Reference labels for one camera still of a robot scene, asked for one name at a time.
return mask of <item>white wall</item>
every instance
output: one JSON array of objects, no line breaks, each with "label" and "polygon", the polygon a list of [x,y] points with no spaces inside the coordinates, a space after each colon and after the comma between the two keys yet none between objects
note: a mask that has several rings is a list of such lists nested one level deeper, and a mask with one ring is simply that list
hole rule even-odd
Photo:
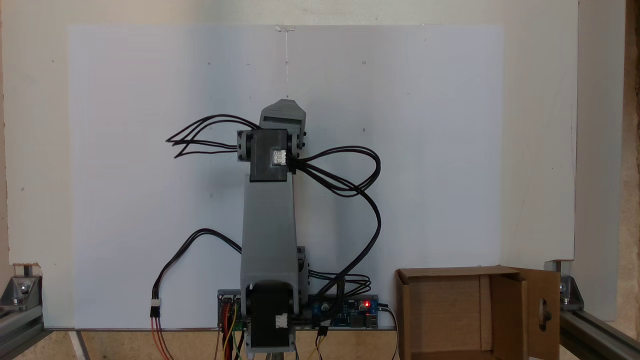
[{"label": "white wall", "polygon": [[5,0],[10,261],[42,266],[46,326],[74,326],[67,26],[114,22],[504,25],[503,139],[522,146],[503,152],[501,258],[571,258],[577,21],[577,0]]}]

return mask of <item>blue circuit board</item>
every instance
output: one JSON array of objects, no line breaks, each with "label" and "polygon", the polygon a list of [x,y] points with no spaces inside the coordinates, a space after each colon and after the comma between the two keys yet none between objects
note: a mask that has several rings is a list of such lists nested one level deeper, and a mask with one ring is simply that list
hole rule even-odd
[{"label": "blue circuit board", "polygon": [[[323,312],[329,310],[332,300],[329,297],[324,301],[313,301],[311,305],[313,315],[321,316]],[[377,329],[378,296],[359,295],[348,298],[342,305],[342,311],[332,320],[331,327]]]}]

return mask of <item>red wire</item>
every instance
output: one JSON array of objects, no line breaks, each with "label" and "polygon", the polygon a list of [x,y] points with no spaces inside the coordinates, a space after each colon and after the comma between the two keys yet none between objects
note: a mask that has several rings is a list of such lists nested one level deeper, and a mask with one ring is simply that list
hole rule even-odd
[{"label": "red wire", "polygon": [[213,355],[213,360],[217,360],[217,358],[218,358],[218,346],[220,345],[220,332],[221,332],[221,330],[218,329],[218,331],[217,331],[218,336],[216,336],[216,351],[213,352],[213,354],[214,354]]},{"label": "red wire", "polygon": [[[223,343],[224,343],[224,342],[228,342],[228,341],[225,341],[225,338],[226,338],[227,336],[229,336],[229,334],[228,334],[228,315],[229,315],[229,307],[230,307],[229,305],[225,305],[225,313],[224,313],[224,315],[222,316],[222,322],[223,322],[222,324],[223,324],[223,328],[224,328],[224,330],[225,330],[225,336],[223,336],[223,339],[222,339]],[[226,359],[228,359],[227,349],[228,349],[228,347],[224,347],[224,348],[222,349],[222,351],[225,353],[225,360],[226,360]]]},{"label": "red wire", "polygon": [[154,330],[154,318],[151,318],[151,336],[154,339],[154,343],[156,344],[156,349],[158,349],[158,352],[160,353],[160,355],[162,355],[164,360],[169,360],[166,358],[166,356],[164,355],[164,352],[160,349],[160,345],[158,345],[158,342],[156,341],[156,333]]},{"label": "red wire", "polygon": [[165,342],[164,336],[162,334],[162,326],[160,325],[160,318],[156,318],[156,326],[158,328],[158,334],[160,334],[161,344],[164,345],[164,349],[166,350],[165,354],[169,359],[173,360],[173,356],[169,352],[169,348],[166,346],[166,342]]}]

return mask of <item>white backdrop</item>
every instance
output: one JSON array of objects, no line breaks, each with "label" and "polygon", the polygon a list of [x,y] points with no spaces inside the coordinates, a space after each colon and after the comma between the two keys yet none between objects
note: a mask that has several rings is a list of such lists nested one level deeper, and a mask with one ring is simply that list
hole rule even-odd
[{"label": "white backdrop", "polygon": [[[152,283],[189,234],[241,242],[247,164],[174,160],[164,139],[213,113],[257,121],[287,96],[307,112],[307,154],[364,145],[382,159],[369,190],[382,233],[356,268],[373,293],[393,302],[396,268],[499,263],[503,43],[482,25],[71,28],[76,327],[147,327]],[[235,128],[206,136],[232,142]],[[318,165],[350,179],[372,169],[358,156]],[[370,238],[372,211],[303,174],[294,187],[311,267],[340,270]],[[222,241],[198,239],[164,278],[163,326],[215,326],[215,293],[237,287],[239,265]]]}]

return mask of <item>yellow wire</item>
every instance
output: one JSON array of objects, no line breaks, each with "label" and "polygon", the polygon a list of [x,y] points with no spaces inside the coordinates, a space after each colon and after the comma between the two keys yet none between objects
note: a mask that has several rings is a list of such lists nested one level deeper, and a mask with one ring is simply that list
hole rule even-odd
[{"label": "yellow wire", "polygon": [[316,351],[320,349],[320,345],[322,345],[322,342],[324,341],[324,339],[326,339],[326,336],[323,336],[322,339],[320,339],[320,342],[318,342],[318,345],[316,346],[316,348],[313,351],[311,351],[311,354],[309,354],[309,357],[307,358],[307,360],[311,360],[311,358],[314,356]]},{"label": "yellow wire", "polygon": [[225,344],[222,346],[222,352],[225,352],[229,338],[233,335],[234,326],[236,325],[236,315],[238,315],[237,306],[234,305],[234,321],[231,323],[231,332],[229,333],[229,336],[227,336],[227,339],[225,340]]}]

